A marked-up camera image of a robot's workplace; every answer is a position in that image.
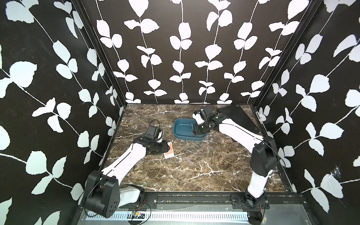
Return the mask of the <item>steel nail pile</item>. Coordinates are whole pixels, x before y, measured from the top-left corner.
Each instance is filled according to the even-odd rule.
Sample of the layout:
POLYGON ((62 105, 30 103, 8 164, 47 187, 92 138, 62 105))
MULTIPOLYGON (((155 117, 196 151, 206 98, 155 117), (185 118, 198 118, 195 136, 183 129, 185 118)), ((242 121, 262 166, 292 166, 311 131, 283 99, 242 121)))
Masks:
POLYGON ((190 157, 186 157, 185 160, 186 160, 187 162, 189 162, 190 164, 192 164, 193 166, 195 166, 195 167, 199 167, 199 166, 200 166, 199 163, 198 163, 195 159, 191 159, 190 157))

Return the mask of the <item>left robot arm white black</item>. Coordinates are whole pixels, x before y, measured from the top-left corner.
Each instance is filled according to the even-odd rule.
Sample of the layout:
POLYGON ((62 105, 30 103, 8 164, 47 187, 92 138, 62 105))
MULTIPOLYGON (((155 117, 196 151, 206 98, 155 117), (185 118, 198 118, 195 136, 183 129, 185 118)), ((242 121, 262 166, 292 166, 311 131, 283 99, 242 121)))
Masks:
POLYGON ((138 201, 141 189, 135 186, 120 188, 129 171, 149 154, 162 154, 170 150, 167 140, 139 136, 129 148, 108 167, 91 172, 85 183, 80 203, 86 211, 105 218, 111 217, 117 208, 138 201))

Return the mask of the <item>white perforated strip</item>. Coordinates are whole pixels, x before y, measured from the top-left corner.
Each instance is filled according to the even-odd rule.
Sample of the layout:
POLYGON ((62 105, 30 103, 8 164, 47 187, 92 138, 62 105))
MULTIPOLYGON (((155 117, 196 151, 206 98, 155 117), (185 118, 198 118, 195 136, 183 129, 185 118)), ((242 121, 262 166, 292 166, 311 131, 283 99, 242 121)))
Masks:
MULTIPOLYGON (((130 211, 118 211, 110 219, 130 220, 130 211)), ((248 222, 246 212, 210 212, 210 211, 162 211, 152 212, 149 221, 179 221, 179 222, 248 222)))

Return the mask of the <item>black carrying case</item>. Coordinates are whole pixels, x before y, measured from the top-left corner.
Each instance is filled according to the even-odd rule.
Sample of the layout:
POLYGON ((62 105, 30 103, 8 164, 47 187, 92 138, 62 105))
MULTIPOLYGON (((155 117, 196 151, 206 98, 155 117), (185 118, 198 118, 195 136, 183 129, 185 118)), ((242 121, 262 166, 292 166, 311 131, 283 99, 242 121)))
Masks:
POLYGON ((222 113, 232 119, 239 126, 249 130, 252 133, 259 133, 260 129, 245 113, 240 106, 227 106, 217 109, 218 113, 222 113))

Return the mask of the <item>black front rail base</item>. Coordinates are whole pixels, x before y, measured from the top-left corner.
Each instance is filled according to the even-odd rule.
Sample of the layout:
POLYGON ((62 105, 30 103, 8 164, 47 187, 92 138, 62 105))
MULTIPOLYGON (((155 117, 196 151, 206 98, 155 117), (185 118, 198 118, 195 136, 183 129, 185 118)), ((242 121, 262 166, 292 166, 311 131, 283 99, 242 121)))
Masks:
POLYGON ((275 204, 306 204, 301 194, 288 192, 266 192, 259 200, 250 200, 244 192, 144 192, 140 202, 152 209, 161 204, 225 204, 232 209, 258 212, 275 204))

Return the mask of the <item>playing card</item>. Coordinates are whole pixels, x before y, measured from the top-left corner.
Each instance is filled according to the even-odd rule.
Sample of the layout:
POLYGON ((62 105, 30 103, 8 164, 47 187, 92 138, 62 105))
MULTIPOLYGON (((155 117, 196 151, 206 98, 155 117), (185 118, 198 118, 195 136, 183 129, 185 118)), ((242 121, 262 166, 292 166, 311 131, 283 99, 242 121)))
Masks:
POLYGON ((169 146, 170 149, 169 149, 168 152, 164 153, 164 158, 165 158, 165 159, 174 157, 174 151, 173 151, 172 142, 168 142, 167 144, 168 144, 168 146, 169 146))

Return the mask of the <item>teal plastic storage box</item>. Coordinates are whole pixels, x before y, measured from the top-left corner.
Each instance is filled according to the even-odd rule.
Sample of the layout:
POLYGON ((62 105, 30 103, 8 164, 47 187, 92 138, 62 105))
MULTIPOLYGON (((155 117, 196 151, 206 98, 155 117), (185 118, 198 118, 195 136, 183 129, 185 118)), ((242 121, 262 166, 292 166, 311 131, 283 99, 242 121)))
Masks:
POLYGON ((193 130, 197 125, 196 120, 188 118, 179 118, 173 126, 173 133, 177 139, 186 141, 203 141, 207 134, 195 135, 193 130))

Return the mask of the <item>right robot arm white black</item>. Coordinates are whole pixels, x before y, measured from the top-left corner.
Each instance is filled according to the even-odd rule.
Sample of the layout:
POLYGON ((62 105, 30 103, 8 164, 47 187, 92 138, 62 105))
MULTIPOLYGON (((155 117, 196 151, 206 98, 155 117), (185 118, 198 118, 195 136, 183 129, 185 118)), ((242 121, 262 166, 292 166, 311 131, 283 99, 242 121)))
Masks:
POLYGON ((270 175, 278 164, 279 155, 275 140, 270 136, 261 136, 243 126, 241 119, 219 113, 206 116, 202 112, 194 112, 193 119, 196 135, 208 133, 217 128, 220 133, 232 138, 245 147, 251 154, 250 167, 252 175, 247 187, 247 194, 253 199, 259 199, 265 192, 265 186, 270 175))

